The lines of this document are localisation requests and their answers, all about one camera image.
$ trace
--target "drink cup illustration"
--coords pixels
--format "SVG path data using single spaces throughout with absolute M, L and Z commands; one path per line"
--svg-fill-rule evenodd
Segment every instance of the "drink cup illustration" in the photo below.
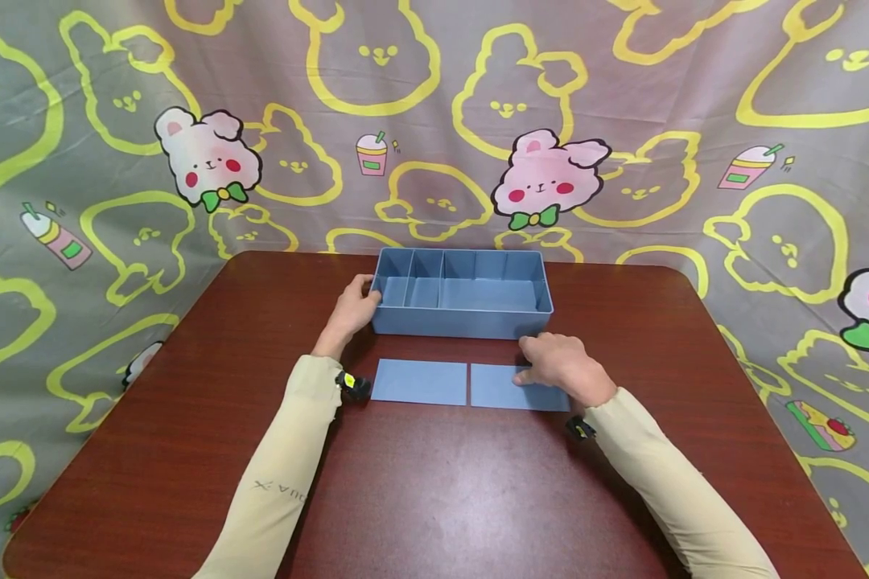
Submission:
M 776 153 L 782 145 L 774 147 L 752 146 L 730 162 L 721 178 L 719 189 L 746 189 L 776 162 Z
M 80 268 L 93 254 L 93 250 L 76 238 L 74 233 L 64 229 L 47 215 L 33 211 L 32 203 L 24 203 L 23 207 L 26 211 L 19 215 L 19 219 L 23 221 L 28 232 L 54 253 L 68 269 Z
M 386 133 L 366 134 L 357 139 L 357 163 L 361 175 L 380 176 L 386 172 Z

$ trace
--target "wooden table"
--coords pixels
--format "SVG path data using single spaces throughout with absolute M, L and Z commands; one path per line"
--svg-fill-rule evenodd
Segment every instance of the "wooden table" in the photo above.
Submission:
M 375 257 L 250 252 L 222 270 L 6 550 L 14 579 L 190 577 L 356 273 Z M 756 534 L 782 577 L 865 577 L 689 282 L 546 266 L 578 335 Z M 344 363 L 512 364 L 515 342 L 362 335 Z M 345 404 L 278 577 L 683 577 L 640 498 L 567 415 Z

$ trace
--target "gray fabric backdrop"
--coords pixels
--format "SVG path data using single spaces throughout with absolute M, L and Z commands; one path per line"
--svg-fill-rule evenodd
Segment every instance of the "gray fabric backdrop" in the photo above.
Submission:
M 869 0 L 0 0 L 0 560 L 226 258 L 397 244 L 681 270 L 869 572 Z

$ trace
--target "green bow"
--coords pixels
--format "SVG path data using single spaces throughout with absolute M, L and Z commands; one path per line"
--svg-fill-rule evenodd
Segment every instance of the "green bow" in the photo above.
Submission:
M 841 337 L 850 346 L 869 351 L 869 322 L 863 319 L 855 326 L 844 328 Z
M 550 227 L 557 223 L 558 215 L 560 215 L 560 206 L 556 203 L 540 213 L 520 213 L 516 211 L 512 214 L 512 220 L 509 221 L 509 229 L 517 232 L 520 229 L 525 229 L 528 225 Z
M 203 191 L 203 195 L 200 199 L 203 201 L 205 212 L 213 213 L 222 201 L 234 199 L 239 203 L 244 203 L 248 200 L 248 194 L 245 193 L 245 188 L 241 186 L 241 183 L 235 181 L 230 183 L 227 187 Z

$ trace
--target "arm sleeve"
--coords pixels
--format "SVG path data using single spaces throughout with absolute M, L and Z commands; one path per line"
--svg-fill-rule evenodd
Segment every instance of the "arm sleeve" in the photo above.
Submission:
M 776 578 L 740 518 L 631 393 L 618 388 L 586 422 L 618 474 L 640 494 L 695 579 Z
M 272 579 L 341 406 L 341 365 L 303 355 L 274 421 L 241 476 L 222 532 L 193 579 Z

